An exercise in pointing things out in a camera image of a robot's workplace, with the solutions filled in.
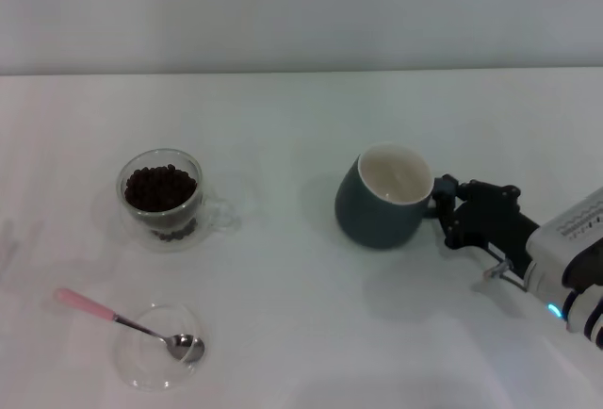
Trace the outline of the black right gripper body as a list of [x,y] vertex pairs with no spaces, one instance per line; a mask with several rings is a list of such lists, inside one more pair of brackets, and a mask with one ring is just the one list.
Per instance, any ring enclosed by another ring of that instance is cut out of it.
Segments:
[[496,186],[479,181],[462,183],[456,197],[462,203],[452,211],[449,247],[458,250],[494,246],[511,262],[511,271],[523,278],[532,258],[527,252],[530,236],[539,225],[523,215],[515,186]]

